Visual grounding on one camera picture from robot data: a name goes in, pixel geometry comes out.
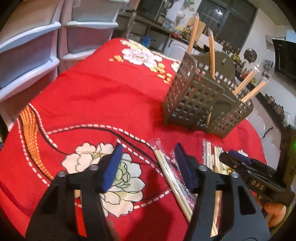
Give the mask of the right hand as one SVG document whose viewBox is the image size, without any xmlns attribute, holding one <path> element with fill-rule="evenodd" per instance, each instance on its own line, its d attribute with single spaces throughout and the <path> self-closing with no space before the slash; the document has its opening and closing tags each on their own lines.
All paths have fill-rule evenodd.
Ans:
<svg viewBox="0 0 296 241">
<path fill-rule="evenodd" d="M 260 202 L 260 196 L 258 195 L 255 196 L 255 199 L 259 207 L 271 216 L 267 221 L 268 227 L 273 228 L 279 225 L 286 215 L 287 207 L 281 203 L 271 202 L 266 202 L 264 205 L 262 205 Z"/>
</svg>

